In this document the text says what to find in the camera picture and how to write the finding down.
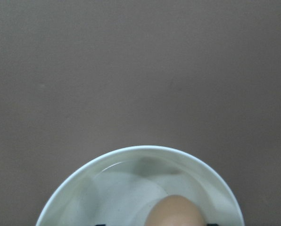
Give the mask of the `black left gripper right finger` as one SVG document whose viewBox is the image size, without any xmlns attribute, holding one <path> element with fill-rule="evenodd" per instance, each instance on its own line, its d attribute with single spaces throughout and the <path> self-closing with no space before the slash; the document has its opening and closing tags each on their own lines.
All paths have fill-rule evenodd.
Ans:
<svg viewBox="0 0 281 226">
<path fill-rule="evenodd" d="M 212 224 L 207 224 L 207 226 L 219 226 L 218 224 L 212 223 Z"/>
</svg>

